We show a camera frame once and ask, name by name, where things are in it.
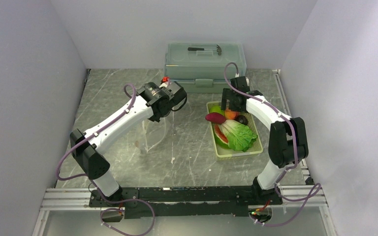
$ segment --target gray wall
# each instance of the gray wall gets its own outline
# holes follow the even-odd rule
[[[0,236],[32,234],[85,74],[48,0],[0,0]]]
[[[282,81],[339,235],[378,235],[378,1],[319,0]]]
[[[170,41],[238,41],[281,68],[316,0],[51,0],[87,68],[163,68]]]

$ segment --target marble tabletop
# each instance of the marble tabletop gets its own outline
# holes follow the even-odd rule
[[[73,128],[85,131],[121,108],[129,100],[123,92],[125,84],[133,83],[136,88],[147,82],[159,84],[162,75],[161,69],[92,69]],[[273,105],[283,110],[272,70],[249,69],[246,76],[252,89],[262,92]],[[205,115],[206,103],[220,100],[221,94],[217,93],[189,93],[186,105],[166,117],[168,125],[165,138],[148,153],[142,153],[136,147],[136,141],[141,137],[137,128],[120,137],[104,154],[111,164],[110,170],[115,180],[122,187],[251,185],[269,160],[269,131],[256,119],[263,153],[254,157],[218,161]],[[61,176],[82,172],[70,156],[62,165]],[[84,188],[89,183],[87,178],[79,177],[59,181],[56,187]],[[305,184],[300,168],[287,173],[281,184]]]

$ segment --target watermelon slice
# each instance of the watermelon slice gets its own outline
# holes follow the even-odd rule
[[[228,147],[228,139],[227,137],[222,133],[220,126],[217,124],[214,124],[214,138],[215,143],[221,146],[222,148],[229,149]]]

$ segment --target green leafy vegetable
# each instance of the green leafy vegetable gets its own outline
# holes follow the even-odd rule
[[[222,125],[222,132],[228,139],[228,146],[234,151],[247,151],[257,139],[246,125],[228,119]]]

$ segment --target wall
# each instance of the wall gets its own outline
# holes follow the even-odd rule
[[[0,236],[32,234],[85,74],[48,0],[0,0]]]
[[[52,0],[87,68],[163,68],[170,41],[238,41],[281,68],[316,0]]]
[[[378,1],[319,0],[282,80],[339,235],[378,235]]]

